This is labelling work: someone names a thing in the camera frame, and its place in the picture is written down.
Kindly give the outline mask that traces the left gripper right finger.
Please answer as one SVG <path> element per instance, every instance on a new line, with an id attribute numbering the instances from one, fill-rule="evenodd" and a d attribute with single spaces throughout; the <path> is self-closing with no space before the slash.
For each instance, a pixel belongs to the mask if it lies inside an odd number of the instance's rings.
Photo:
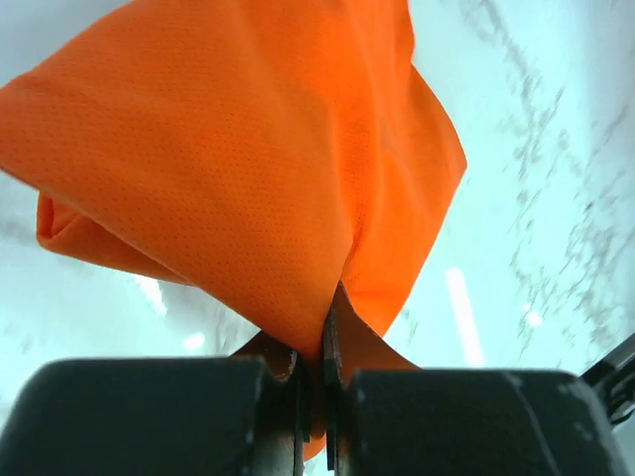
<path id="1" fill-rule="evenodd" d="M 322 330 L 324 422 L 327 467 L 336 475 L 347 425 L 345 390 L 357 371 L 418 371 L 358 315 L 344 284 L 338 284 Z"/>

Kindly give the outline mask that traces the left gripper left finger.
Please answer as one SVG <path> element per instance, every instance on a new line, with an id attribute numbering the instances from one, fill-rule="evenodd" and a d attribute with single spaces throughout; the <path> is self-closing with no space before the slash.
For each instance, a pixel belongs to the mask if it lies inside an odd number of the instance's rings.
<path id="1" fill-rule="evenodd" d="M 235 358 L 258 364 L 245 475 L 301 475 L 309 440 L 310 384 L 298 352 L 260 331 Z"/>

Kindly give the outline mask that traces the orange t shirt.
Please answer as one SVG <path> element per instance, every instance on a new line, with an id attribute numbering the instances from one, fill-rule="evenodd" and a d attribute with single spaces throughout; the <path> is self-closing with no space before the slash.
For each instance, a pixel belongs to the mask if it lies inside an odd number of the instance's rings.
<path id="1" fill-rule="evenodd" d="M 466 168 L 405 1 L 133 1 L 1 89 L 37 238 L 198 287 L 315 361 L 344 285 L 384 334 Z"/>

